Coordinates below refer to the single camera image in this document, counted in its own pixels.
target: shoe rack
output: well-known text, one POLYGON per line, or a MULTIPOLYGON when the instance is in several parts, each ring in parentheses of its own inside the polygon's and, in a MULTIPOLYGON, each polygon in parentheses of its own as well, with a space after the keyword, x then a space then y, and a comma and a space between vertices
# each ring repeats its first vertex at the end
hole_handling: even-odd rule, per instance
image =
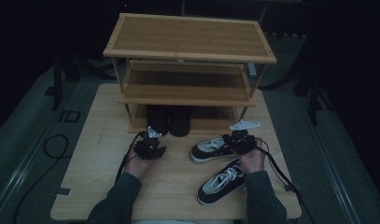
POLYGON ((125 13, 104 55, 113 60, 129 133, 145 130, 146 105, 193 105, 190 134, 226 133, 256 106, 266 64, 276 63, 256 21, 125 13), (124 78, 117 58, 127 60, 124 78), (248 63, 260 64, 251 87, 248 63))

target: wire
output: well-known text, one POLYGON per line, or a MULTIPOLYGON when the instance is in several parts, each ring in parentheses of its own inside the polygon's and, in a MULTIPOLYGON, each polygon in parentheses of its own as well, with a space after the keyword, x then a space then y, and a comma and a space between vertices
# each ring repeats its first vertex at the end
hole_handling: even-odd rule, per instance
POLYGON ((292 183, 292 182, 291 182, 291 181, 285 176, 285 174, 283 174, 283 172, 282 172, 282 171, 280 170, 280 168, 278 167, 276 161, 274 160, 274 157, 271 155, 271 153, 269 153, 269 146, 268 146, 268 144, 267 144, 264 140, 262 140, 262 139, 260 139, 260 138, 257 138, 257 137, 255 137, 255 138, 256 138, 257 140, 262 141, 262 143, 265 144, 265 145, 267 146, 267 150, 264 150, 263 148, 258 147, 257 145, 253 146, 253 145, 249 144, 249 143, 247 142, 246 139, 244 139, 244 138, 241 137, 241 139, 242 139, 243 141, 245 141, 249 146, 254 147, 254 148, 260 150, 261 152, 263 152, 263 153, 268 157, 268 159, 269 159, 269 163, 271 163, 271 167, 272 167, 272 169, 274 170, 275 173, 277 172, 276 176, 277 176, 279 179, 280 179, 279 176, 281 176, 281 177, 287 182, 287 184, 286 184, 282 179, 280 179, 280 180, 283 182, 283 184, 285 184, 285 185, 286 185, 287 187, 289 187, 292 191, 294 191, 294 193, 297 195, 298 201, 299 201, 300 204, 303 206, 303 209, 305 209, 305 212, 308 214, 309 218, 311 219, 311 222, 312 222, 312 223, 315 223, 315 221, 314 221, 312 215, 310 214, 310 212, 309 212, 309 210, 308 210, 308 208, 307 208, 305 202, 303 201, 303 196, 302 196, 301 193, 297 190, 297 188, 294 186, 294 184, 293 184, 293 183, 292 183))
POLYGON ((53 135, 52 137, 48 138, 45 142, 44 142, 44 146, 43 146, 43 149, 44 149, 44 152, 45 154, 50 157, 50 158, 53 158, 55 159, 56 161, 48 168, 48 170, 46 172, 44 172, 44 174, 42 176, 40 176, 36 182, 24 193, 24 195, 21 197, 16 209, 15 209, 15 213, 14 213, 14 216, 13 216, 13 219, 12 219, 12 223, 13 224, 16 224, 17 223, 17 220, 18 220, 18 213, 21 209, 21 205, 23 204, 24 200, 26 199, 26 197, 29 195, 29 193, 35 188, 35 186, 50 172, 50 170, 52 170, 53 167, 55 167, 55 165, 62 159, 67 159, 67 158, 71 158, 72 155, 68 155, 68 156, 64 156, 64 154, 66 153, 67 149, 68 149, 68 139, 66 136, 62 135, 62 134, 56 134, 56 135, 53 135), (62 151, 62 153, 59 155, 59 156, 53 156, 51 155, 49 152, 48 152, 48 149, 47 149, 47 144, 50 140, 52 140, 53 138, 56 138, 56 137, 61 137, 62 139, 64 139, 65 141, 65 145, 64 145, 64 149, 62 151))
POLYGON ((128 151, 126 152, 125 156, 124 156, 123 159, 122 159, 122 162, 120 163, 120 168, 118 169, 115 183, 117 183, 118 179, 120 178, 120 175, 122 174, 123 167, 126 165, 126 163, 128 163, 128 161, 132 160, 134 157, 137 156, 137 155, 135 155, 135 156, 131 157, 129 160, 126 161, 126 159, 128 158, 129 153, 130 153, 131 150, 132 150, 132 147, 134 146, 134 143, 136 142, 136 140, 137 140, 137 138, 140 136, 140 134, 141 134, 141 132, 138 133, 138 134, 134 137, 134 140, 133 140, 132 143, 129 145, 128 151))

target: black sneaker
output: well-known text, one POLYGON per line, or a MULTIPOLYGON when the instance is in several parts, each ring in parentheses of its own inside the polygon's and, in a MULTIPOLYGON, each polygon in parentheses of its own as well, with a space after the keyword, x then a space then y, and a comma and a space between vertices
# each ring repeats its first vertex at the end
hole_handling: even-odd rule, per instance
POLYGON ((210 206, 245 186, 245 171, 238 159, 230 162, 198 190, 198 202, 210 206))
POLYGON ((171 107, 169 132, 172 135, 182 137, 190 132, 191 112, 192 106, 174 105, 171 107))
POLYGON ((147 127, 150 126, 155 132, 167 134, 169 106, 147 105, 147 127))
POLYGON ((190 157, 196 163, 204 163, 220 157, 232 157, 233 152, 225 144, 222 136, 217 136, 209 141, 197 143, 190 151, 190 157))

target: shelf tier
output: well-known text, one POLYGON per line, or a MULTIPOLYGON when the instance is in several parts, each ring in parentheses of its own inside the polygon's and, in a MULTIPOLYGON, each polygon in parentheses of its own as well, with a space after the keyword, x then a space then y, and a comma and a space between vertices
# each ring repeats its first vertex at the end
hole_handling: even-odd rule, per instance
POLYGON ((122 87, 125 104, 256 105, 243 64, 133 60, 122 87))
MULTIPOLYGON (((222 135, 230 133, 230 126, 239 120, 236 107, 195 106, 191 113, 189 134, 222 135)), ((139 133, 147 128, 147 107, 135 105, 133 123, 128 133, 139 133)))

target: dark background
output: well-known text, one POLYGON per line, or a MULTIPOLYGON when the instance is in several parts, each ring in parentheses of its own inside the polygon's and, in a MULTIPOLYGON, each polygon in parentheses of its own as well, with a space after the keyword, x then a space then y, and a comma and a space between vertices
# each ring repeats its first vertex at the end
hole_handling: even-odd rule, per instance
MULTIPOLYGON (((120 12, 178 16, 181 4, 0 0, 0 127, 56 56, 63 68, 71 68, 66 75, 74 81, 78 74, 71 54, 102 61, 120 12)), ((317 62, 320 86, 380 192, 380 1, 188 0, 186 14, 258 20, 264 6, 265 33, 307 36, 297 62, 301 68, 317 62)))

